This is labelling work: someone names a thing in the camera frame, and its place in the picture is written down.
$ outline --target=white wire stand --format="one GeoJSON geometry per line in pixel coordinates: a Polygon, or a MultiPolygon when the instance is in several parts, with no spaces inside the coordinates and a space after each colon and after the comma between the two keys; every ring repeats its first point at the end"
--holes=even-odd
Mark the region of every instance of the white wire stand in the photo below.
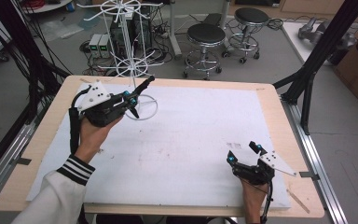
{"type": "MultiPolygon", "coordinates": [[[[103,69],[116,69],[117,75],[116,77],[129,77],[130,78],[130,85],[133,84],[133,88],[136,88],[135,78],[140,76],[153,76],[147,73],[149,66],[157,66],[162,65],[163,63],[153,63],[148,64],[147,60],[155,53],[155,51],[151,51],[146,55],[145,49],[145,39],[144,39],[144,25],[143,20],[149,20],[149,17],[143,15],[141,13],[141,7],[149,6],[149,7],[161,7],[162,4],[141,4],[137,0],[130,0],[124,3],[123,0],[108,0],[101,5],[93,5],[93,6],[81,6],[77,4],[79,7],[98,7],[101,11],[95,14],[93,17],[84,19],[85,21],[91,21],[94,18],[103,15],[103,20],[105,23],[106,32],[109,35],[110,40],[110,47],[111,47],[111,54],[115,61],[114,67],[100,67],[103,69]],[[133,13],[139,16],[139,24],[140,24],[140,37],[142,40],[142,47],[143,47],[143,55],[142,58],[136,58],[134,55],[133,44],[130,40],[130,35],[127,26],[127,19],[126,16],[132,15],[133,13]],[[106,15],[113,16],[114,22],[120,22],[121,30],[123,33],[124,39],[124,46],[127,53],[127,59],[121,59],[116,56],[113,41],[110,34],[109,26],[107,25],[106,15]]],[[[141,94],[138,97],[138,105],[137,111],[139,114],[138,119],[150,119],[154,115],[157,114],[158,111],[158,103],[155,98],[149,95],[141,94]]],[[[137,119],[131,113],[126,113],[126,115],[131,119],[137,119]]]]}

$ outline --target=metal frame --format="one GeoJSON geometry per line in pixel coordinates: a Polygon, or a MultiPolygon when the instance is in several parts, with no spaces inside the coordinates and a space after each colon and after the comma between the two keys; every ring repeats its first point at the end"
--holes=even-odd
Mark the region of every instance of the metal frame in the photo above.
{"type": "Polygon", "coordinates": [[[0,185],[2,181],[7,178],[7,174],[11,172],[12,168],[16,166],[21,153],[26,148],[36,131],[39,119],[40,118],[36,117],[30,124],[22,125],[22,128],[0,159],[0,185]]]}
{"type": "Polygon", "coordinates": [[[348,223],[345,214],[339,204],[336,193],[328,179],[327,173],[319,157],[318,151],[311,137],[301,127],[301,112],[296,105],[290,105],[287,102],[282,102],[283,108],[286,112],[290,113],[287,118],[291,124],[295,126],[299,141],[301,141],[302,150],[307,157],[307,163],[313,176],[318,178],[314,179],[314,184],[318,187],[319,193],[323,196],[324,207],[328,209],[332,221],[336,224],[348,223]]]}

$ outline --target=white paper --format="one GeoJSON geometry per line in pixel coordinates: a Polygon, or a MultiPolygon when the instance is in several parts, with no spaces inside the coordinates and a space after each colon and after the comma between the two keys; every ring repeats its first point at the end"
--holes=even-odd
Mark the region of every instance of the white paper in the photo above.
{"type": "MultiPolygon", "coordinates": [[[[132,91],[127,85],[104,86],[113,94],[132,91]]],[[[158,101],[157,114],[147,120],[125,117],[113,128],[90,163],[96,171],[85,202],[242,206],[241,182],[226,161],[228,151],[254,165],[258,156],[248,147],[251,141],[273,150],[256,92],[149,86],[144,94],[158,101]]],[[[27,200],[39,191],[42,177],[69,156],[69,132],[66,115],[27,200]]],[[[290,207],[279,172],[273,184],[271,208],[290,207]]]]}

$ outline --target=metal stool legs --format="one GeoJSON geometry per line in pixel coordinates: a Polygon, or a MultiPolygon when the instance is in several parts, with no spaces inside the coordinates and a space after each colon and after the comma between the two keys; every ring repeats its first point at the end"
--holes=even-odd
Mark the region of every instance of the metal stool legs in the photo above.
{"type": "Polygon", "coordinates": [[[245,28],[242,30],[242,33],[234,34],[228,39],[229,45],[227,49],[222,53],[223,58],[230,56],[230,53],[228,52],[228,49],[230,47],[245,51],[245,56],[240,58],[240,63],[246,63],[249,51],[255,50],[254,59],[260,58],[260,47],[258,41],[254,37],[252,37],[252,32],[249,31],[250,28],[251,27],[249,26],[245,26],[245,28]]]}
{"type": "Polygon", "coordinates": [[[189,52],[185,58],[186,69],[183,73],[183,77],[188,77],[187,69],[193,68],[198,71],[206,73],[204,80],[209,80],[209,71],[215,69],[216,73],[221,73],[222,68],[220,67],[219,58],[211,51],[207,50],[206,47],[201,47],[201,49],[193,50],[189,52]],[[194,62],[190,60],[191,56],[200,55],[198,59],[194,62]]]}

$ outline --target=black metal pole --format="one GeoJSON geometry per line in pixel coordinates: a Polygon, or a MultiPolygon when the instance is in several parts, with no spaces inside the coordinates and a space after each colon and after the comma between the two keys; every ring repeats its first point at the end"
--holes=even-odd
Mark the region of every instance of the black metal pole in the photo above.
{"type": "Polygon", "coordinates": [[[293,105],[297,103],[302,92],[306,91],[301,111],[301,127],[306,134],[309,134],[308,124],[313,80],[324,61],[333,52],[338,41],[345,35],[357,17],[358,0],[344,1],[304,65],[290,77],[273,84],[278,89],[292,82],[289,90],[282,95],[282,99],[293,105]]]}

